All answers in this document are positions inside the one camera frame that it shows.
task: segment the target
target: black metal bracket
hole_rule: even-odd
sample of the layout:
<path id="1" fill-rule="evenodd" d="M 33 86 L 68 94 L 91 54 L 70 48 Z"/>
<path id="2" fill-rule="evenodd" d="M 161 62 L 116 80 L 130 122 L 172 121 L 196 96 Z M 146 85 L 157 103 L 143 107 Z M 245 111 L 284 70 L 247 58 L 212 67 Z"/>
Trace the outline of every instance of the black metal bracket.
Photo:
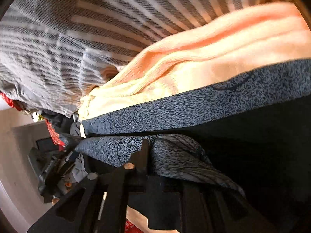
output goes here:
<path id="1" fill-rule="evenodd" d="M 215 185 L 148 175 L 148 141 L 127 164 L 109 174 L 90 173 L 44 214 L 28 233 L 124 232 L 129 193 L 162 185 L 178 193 L 182 233 L 275 233 L 274 227 L 237 192 Z M 101 215 L 103 195 L 107 197 Z"/>
<path id="2" fill-rule="evenodd" d="M 45 203 L 51 202 L 53 197 L 60 198 L 63 196 L 57 184 L 72 170 L 78 156 L 79 153 L 74 151 L 74 147 L 68 147 L 66 151 L 57 152 L 50 156 L 50 159 L 38 176 L 38 191 L 44 197 Z"/>

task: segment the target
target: black object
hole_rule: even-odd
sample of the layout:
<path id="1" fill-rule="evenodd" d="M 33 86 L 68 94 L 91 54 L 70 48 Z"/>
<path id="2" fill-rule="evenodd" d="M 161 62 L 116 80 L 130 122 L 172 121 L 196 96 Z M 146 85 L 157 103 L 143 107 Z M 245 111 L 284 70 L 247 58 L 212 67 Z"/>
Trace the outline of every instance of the black object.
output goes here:
<path id="1" fill-rule="evenodd" d="M 165 179 L 153 178 L 146 183 L 145 193 L 130 193 L 128 206 L 148 218 L 148 226 L 154 230 L 181 231 L 180 195 L 177 192 L 164 192 Z"/>
<path id="2" fill-rule="evenodd" d="M 34 171 L 36 177 L 39 179 L 39 176 L 46 165 L 47 160 L 51 158 L 54 153 L 58 151 L 52 151 L 49 153 L 41 152 L 37 148 L 32 148 L 28 154 L 28 161 Z"/>
<path id="3" fill-rule="evenodd" d="M 68 118 L 62 114 L 47 109 L 44 109 L 41 112 L 41 115 L 49 121 L 55 132 L 67 134 L 70 133 L 70 126 L 74 122 L 73 116 L 71 116 L 71 118 Z"/>
<path id="4" fill-rule="evenodd" d="M 37 148 L 40 152 L 58 151 L 59 146 L 55 145 L 52 138 L 43 138 L 36 141 Z"/>
<path id="5" fill-rule="evenodd" d="M 80 122 L 74 122 L 70 126 L 70 134 L 73 136 L 81 136 L 81 131 L 80 131 Z"/>
<path id="6" fill-rule="evenodd" d="M 148 192 L 148 187 L 155 184 L 164 187 L 164 194 L 174 193 L 179 197 L 182 233 L 276 232 L 273 225 L 236 191 L 149 176 L 148 155 L 148 142 L 143 140 L 141 150 L 131 155 L 130 164 L 109 174 L 90 173 L 46 212 L 28 233 L 124 232 L 129 194 Z M 108 194 L 98 220 L 104 192 Z"/>
<path id="7" fill-rule="evenodd" d="M 44 197 L 45 203 L 51 202 L 54 197 L 63 196 L 57 184 L 72 170 L 78 156 L 79 153 L 74 152 L 73 148 L 67 148 L 64 152 L 54 153 L 50 156 L 39 175 L 38 191 Z"/>

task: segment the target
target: black plastic mount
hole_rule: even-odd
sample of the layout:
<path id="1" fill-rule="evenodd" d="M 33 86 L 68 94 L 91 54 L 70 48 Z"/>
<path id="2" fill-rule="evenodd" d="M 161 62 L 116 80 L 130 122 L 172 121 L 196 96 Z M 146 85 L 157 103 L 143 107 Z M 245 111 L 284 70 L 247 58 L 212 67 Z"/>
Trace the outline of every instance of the black plastic mount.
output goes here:
<path id="1" fill-rule="evenodd" d="M 148 141 L 129 163 L 109 174 L 90 173 L 44 214 L 28 233 L 124 232 L 130 193 L 161 185 L 164 194 L 177 193 L 183 233 L 276 232 L 236 191 L 209 184 L 149 176 Z M 99 216 L 104 192 L 107 192 Z"/>

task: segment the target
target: clothing pile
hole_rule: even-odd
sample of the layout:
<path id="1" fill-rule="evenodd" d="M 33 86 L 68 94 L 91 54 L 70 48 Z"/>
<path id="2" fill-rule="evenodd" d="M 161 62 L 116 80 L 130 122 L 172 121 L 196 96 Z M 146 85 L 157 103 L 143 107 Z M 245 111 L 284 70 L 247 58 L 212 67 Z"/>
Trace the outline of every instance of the clothing pile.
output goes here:
<path id="1" fill-rule="evenodd" d="M 0 91 L 82 177 L 147 139 L 151 172 L 236 190 L 280 232 L 308 208 L 311 31 L 290 0 L 15 0 L 0 45 Z"/>

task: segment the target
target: white wall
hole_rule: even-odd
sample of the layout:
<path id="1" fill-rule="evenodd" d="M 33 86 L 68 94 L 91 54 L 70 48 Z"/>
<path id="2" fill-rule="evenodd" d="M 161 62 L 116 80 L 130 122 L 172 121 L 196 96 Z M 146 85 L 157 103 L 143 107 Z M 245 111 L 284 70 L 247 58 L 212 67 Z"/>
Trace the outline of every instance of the white wall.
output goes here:
<path id="1" fill-rule="evenodd" d="M 9 109 L 11 108 L 7 102 L 0 96 L 0 110 Z"/>
<path id="2" fill-rule="evenodd" d="M 19 132 L 28 126 L 16 127 L 23 125 L 38 124 L 15 109 L 0 111 L 0 208 L 18 233 L 27 232 L 51 207 L 43 204 L 34 185 L 34 173 L 25 159 L 27 152 L 18 141 L 18 137 L 25 137 L 19 136 Z M 25 140 L 24 145 L 28 148 L 30 143 Z"/>

